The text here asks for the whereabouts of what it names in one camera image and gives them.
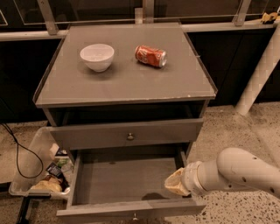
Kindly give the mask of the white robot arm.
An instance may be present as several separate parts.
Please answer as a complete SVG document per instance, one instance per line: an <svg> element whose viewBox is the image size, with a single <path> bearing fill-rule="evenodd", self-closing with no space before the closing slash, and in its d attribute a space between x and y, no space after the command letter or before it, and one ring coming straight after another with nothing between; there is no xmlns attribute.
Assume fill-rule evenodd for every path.
<svg viewBox="0 0 280 224"><path fill-rule="evenodd" d="M164 187L182 196L259 190L280 199L280 169L246 150L226 148L214 160L179 168Z"/></svg>

